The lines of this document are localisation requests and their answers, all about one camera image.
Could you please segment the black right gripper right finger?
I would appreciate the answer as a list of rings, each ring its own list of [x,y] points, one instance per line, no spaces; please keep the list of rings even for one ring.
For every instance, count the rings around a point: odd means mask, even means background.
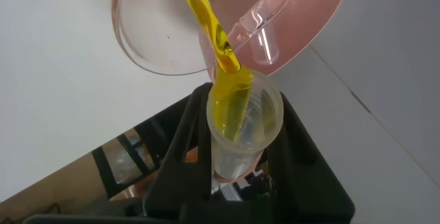
[[[277,223],[350,223],[354,203],[289,100],[283,125],[267,147],[272,212]]]

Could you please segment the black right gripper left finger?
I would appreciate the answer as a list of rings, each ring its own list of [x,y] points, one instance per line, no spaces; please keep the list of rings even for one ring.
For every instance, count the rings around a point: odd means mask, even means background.
[[[182,204],[208,200],[211,194],[211,133],[206,107],[212,84],[189,96],[157,178],[144,197],[144,216],[174,218]]]

